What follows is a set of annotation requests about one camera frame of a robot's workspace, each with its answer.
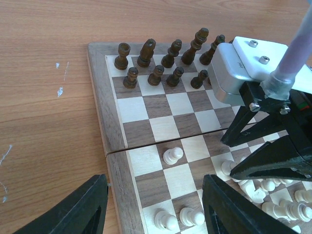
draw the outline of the chess piece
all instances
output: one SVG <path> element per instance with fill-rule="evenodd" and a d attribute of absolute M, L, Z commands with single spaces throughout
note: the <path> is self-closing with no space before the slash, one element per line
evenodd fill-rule
<path fill-rule="evenodd" d="M 126 70 L 128 66 L 127 56 L 130 53 L 130 45 L 127 43 L 120 43 L 118 46 L 119 55 L 115 58 L 114 65 L 119 70 Z"/>
<path fill-rule="evenodd" d="M 151 73 L 149 76 L 148 76 L 148 83 L 152 86 L 157 86 L 159 85 L 159 83 L 161 82 L 161 76 L 162 74 L 164 73 L 165 69 L 163 66 L 161 65 L 157 65 L 154 70 L 153 70 L 153 73 Z"/>
<path fill-rule="evenodd" d="M 191 86 L 195 89 L 199 89 L 203 85 L 203 81 L 208 77 L 207 70 L 201 70 L 197 77 L 191 80 Z"/>
<path fill-rule="evenodd" d="M 140 51 L 140 56 L 137 58 L 137 64 L 140 67 L 148 67 L 151 62 L 151 58 L 153 57 L 154 54 L 154 49 L 156 46 L 156 41 L 154 39 L 148 39 L 141 51 Z"/>
<path fill-rule="evenodd" d="M 289 219 L 300 219 L 303 222 L 309 222 L 312 218 L 312 209 L 303 203 L 294 203 L 287 200 L 281 200 L 279 206 L 285 208 Z"/>
<path fill-rule="evenodd" d="M 225 41 L 225 36 L 224 35 L 219 35 L 215 38 L 214 42 L 211 43 L 211 48 L 205 52 L 204 54 L 202 54 L 199 58 L 199 61 L 201 64 L 203 65 L 209 65 L 213 56 L 214 56 L 214 53 L 215 53 L 215 50 L 217 48 L 217 46 L 220 44 L 220 43 L 223 43 Z"/>
<path fill-rule="evenodd" d="M 161 60 L 161 65 L 165 68 L 172 68 L 175 63 L 175 57 L 179 55 L 179 51 L 182 47 L 182 41 L 180 39 L 176 39 L 172 42 L 171 47 L 168 49 L 168 54 L 165 55 Z"/>
<path fill-rule="evenodd" d="M 200 211 L 185 207 L 180 212 L 180 220 L 184 226 L 201 226 L 205 222 L 205 215 Z"/>
<path fill-rule="evenodd" d="M 176 87 L 180 82 L 180 77 L 183 75 L 184 69 L 183 67 L 177 67 L 174 73 L 168 76 L 166 82 L 170 87 Z"/>
<path fill-rule="evenodd" d="M 136 67 L 130 67 L 128 75 L 123 79 L 123 85 L 127 89 L 134 89 L 137 85 L 138 70 Z"/>
<path fill-rule="evenodd" d="M 195 58 L 196 51 L 201 49 L 201 45 L 206 42 L 209 31 L 207 28 L 201 28 L 196 34 L 195 39 L 191 42 L 191 48 L 182 55 L 182 62 L 191 65 Z"/>
<path fill-rule="evenodd" d="M 166 211 L 159 211 L 155 216 L 155 226 L 161 230 L 172 231 L 178 227 L 177 218 Z"/>
<path fill-rule="evenodd" d="M 179 147 L 169 149 L 164 153 L 164 161 L 169 165 L 175 164 L 180 158 L 183 157 L 183 150 Z"/>
<path fill-rule="evenodd" d="M 312 189 L 304 191 L 298 190 L 294 192 L 294 198 L 297 202 L 304 201 L 304 202 L 312 202 Z"/>

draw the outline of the pawn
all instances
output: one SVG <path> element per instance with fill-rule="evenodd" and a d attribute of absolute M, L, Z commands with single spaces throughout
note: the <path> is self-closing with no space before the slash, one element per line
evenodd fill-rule
<path fill-rule="evenodd" d="M 123 79 L 123 85 L 127 89 L 134 89 L 137 85 L 138 70 L 136 67 L 130 67 L 128 75 Z"/>
<path fill-rule="evenodd" d="M 130 53 L 130 45 L 127 43 L 120 43 L 118 46 L 118 57 L 115 58 L 114 65 L 119 70 L 126 70 L 128 66 L 127 56 Z"/>
<path fill-rule="evenodd" d="M 311 190 L 298 190 L 294 192 L 294 198 L 297 202 L 304 201 L 304 202 L 312 202 L 312 189 Z"/>
<path fill-rule="evenodd" d="M 182 41 L 180 39 L 176 39 L 172 42 L 171 47 L 168 49 L 168 54 L 165 55 L 161 60 L 161 65 L 165 68 L 172 68 L 175 63 L 175 57 L 179 55 L 179 51 L 182 47 Z"/>
<path fill-rule="evenodd" d="M 211 48 L 205 52 L 204 54 L 202 54 L 199 58 L 199 61 L 201 64 L 203 65 L 209 65 L 211 60 L 213 59 L 213 56 L 215 54 L 215 50 L 217 48 L 217 46 L 220 44 L 220 43 L 223 43 L 225 41 L 225 36 L 224 35 L 220 35 L 220 36 L 217 36 L 214 40 L 213 43 L 211 43 Z"/>
<path fill-rule="evenodd" d="M 164 153 L 164 161 L 169 165 L 175 164 L 180 158 L 183 157 L 183 150 L 179 147 L 169 149 Z"/>
<path fill-rule="evenodd" d="M 200 211 L 185 207 L 180 212 L 180 220 L 184 226 L 201 226 L 205 222 L 205 215 Z"/>
<path fill-rule="evenodd" d="M 164 73 L 165 69 L 163 66 L 161 65 L 157 65 L 154 70 L 153 70 L 153 73 L 151 73 L 149 76 L 148 76 L 148 83 L 152 86 L 157 86 L 159 85 L 159 83 L 161 82 L 161 76 L 162 74 Z"/>
<path fill-rule="evenodd" d="M 203 85 L 203 81 L 208 77 L 207 70 L 201 70 L 197 77 L 191 80 L 191 86 L 195 89 L 199 89 Z"/>
<path fill-rule="evenodd" d="M 176 87 L 180 82 L 180 77 L 183 75 L 184 69 L 183 67 L 177 67 L 174 73 L 168 76 L 166 82 L 170 87 Z"/>
<path fill-rule="evenodd" d="M 161 230 L 172 231 L 178 227 L 177 218 L 166 211 L 159 211 L 155 216 L 155 226 Z"/>

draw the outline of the white pawn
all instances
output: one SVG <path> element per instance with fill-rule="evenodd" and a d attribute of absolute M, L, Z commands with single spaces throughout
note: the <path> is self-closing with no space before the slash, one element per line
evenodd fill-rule
<path fill-rule="evenodd" d="M 155 226 L 161 230 L 172 231 L 178 227 L 177 218 L 166 211 L 159 211 L 155 216 Z"/>
<path fill-rule="evenodd" d="M 201 226 L 205 222 L 205 215 L 200 211 L 185 207 L 180 212 L 180 220 L 184 226 Z"/>
<path fill-rule="evenodd" d="M 304 202 L 312 202 L 312 189 L 304 191 L 298 190 L 294 192 L 294 198 L 297 202 L 304 201 Z"/>
<path fill-rule="evenodd" d="M 167 150 L 163 157 L 165 163 L 173 165 L 183 157 L 183 150 L 179 147 L 174 147 L 173 149 Z"/>

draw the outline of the wooden surface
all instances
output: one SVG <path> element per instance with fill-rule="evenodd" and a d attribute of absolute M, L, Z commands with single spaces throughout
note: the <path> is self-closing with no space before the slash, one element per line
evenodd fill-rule
<path fill-rule="evenodd" d="M 0 188 L 0 198 L 7 196 L 0 233 L 43 214 L 92 175 L 107 174 L 88 43 L 191 41 L 200 27 L 209 28 L 208 43 L 221 33 L 227 41 L 239 35 L 289 43 L 307 7 L 306 0 L 2 0 L 0 156 L 13 147 L 0 166 L 8 189 Z M 112 196 L 104 232 L 118 233 Z"/>

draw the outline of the chessboard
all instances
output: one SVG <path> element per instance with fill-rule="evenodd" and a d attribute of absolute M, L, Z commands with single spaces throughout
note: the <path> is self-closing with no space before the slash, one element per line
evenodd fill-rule
<path fill-rule="evenodd" d="M 202 183 L 207 174 L 216 174 L 248 198 L 237 183 L 222 173 L 222 162 L 239 163 L 242 157 L 249 156 L 266 141 L 273 142 L 287 133 L 274 133 L 232 148 L 220 142 L 224 133 L 216 131 L 108 155 L 107 165 L 121 233 L 207 234 L 206 223 L 186 227 L 179 220 L 179 212 L 184 207 L 203 211 Z M 168 165 L 163 154 L 174 147 L 183 150 L 183 157 L 176 164 Z M 274 204 L 279 204 L 281 199 L 296 202 L 294 192 L 309 189 L 312 189 L 312 182 L 280 184 L 267 193 L 264 201 Z M 154 218 L 160 210 L 177 217 L 175 230 L 161 231 L 155 226 Z M 311 222 L 298 221 L 296 224 L 302 234 L 311 233 Z"/>
<path fill-rule="evenodd" d="M 128 67 L 118 70 L 114 60 L 118 56 L 116 42 L 94 42 L 88 45 L 88 62 L 97 107 L 105 154 L 151 145 L 173 139 L 196 136 L 227 129 L 239 106 L 219 102 L 206 79 L 203 86 L 194 89 L 190 82 L 207 69 L 199 62 L 202 53 L 209 50 L 204 43 L 191 65 L 181 61 L 182 54 L 190 48 L 183 43 L 172 68 L 165 68 L 158 86 L 151 86 L 147 78 L 167 54 L 170 43 L 156 43 L 149 67 L 137 65 L 143 43 L 129 43 Z M 138 69 L 135 89 L 123 86 L 128 69 Z M 176 67 L 184 74 L 176 87 L 166 83 Z M 259 112 L 252 120 L 258 122 L 266 116 Z"/>

